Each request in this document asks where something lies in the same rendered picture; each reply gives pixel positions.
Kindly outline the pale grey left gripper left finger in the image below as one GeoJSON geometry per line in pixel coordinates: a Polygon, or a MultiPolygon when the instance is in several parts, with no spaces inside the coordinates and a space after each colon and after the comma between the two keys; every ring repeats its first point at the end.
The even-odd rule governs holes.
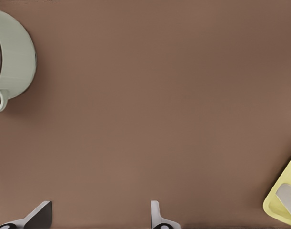
{"type": "Polygon", "coordinates": [[[52,201],[46,200],[26,217],[0,225],[0,229],[50,229],[52,225],[52,201]]]}

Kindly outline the yellow tray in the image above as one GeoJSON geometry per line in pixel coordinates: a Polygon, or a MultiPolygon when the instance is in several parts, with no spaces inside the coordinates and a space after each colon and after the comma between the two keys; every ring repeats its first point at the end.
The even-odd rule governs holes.
{"type": "Polygon", "coordinates": [[[282,184],[291,185],[291,160],[288,162],[263,202],[263,210],[268,216],[291,226],[291,216],[276,196],[276,192],[282,184]]]}

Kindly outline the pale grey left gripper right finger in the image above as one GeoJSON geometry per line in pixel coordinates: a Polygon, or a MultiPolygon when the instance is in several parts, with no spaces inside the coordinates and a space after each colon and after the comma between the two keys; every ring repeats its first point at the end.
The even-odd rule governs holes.
{"type": "Polygon", "coordinates": [[[151,201],[151,229],[181,229],[181,225],[175,221],[161,216],[159,202],[151,201]]]}

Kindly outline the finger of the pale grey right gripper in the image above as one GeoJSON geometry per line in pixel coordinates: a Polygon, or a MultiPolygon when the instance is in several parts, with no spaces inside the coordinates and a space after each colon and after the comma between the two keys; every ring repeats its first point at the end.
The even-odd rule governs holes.
{"type": "Polygon", "coordinates": [[[281,203],[284,205],[286,210],[291,216],[291,185],[290,184],[282,184],[277,192],[276,196],[281,201],[281,203]]]}

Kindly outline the white IKEA cup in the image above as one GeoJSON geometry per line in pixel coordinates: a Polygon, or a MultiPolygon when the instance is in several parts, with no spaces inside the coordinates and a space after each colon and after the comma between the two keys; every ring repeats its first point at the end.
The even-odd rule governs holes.
{"type": "Polygon", "coordinates": [[[0,112],[9,99],[27,90],[36,68],[36,51],[27,30],[0,10],[0,112]]]}

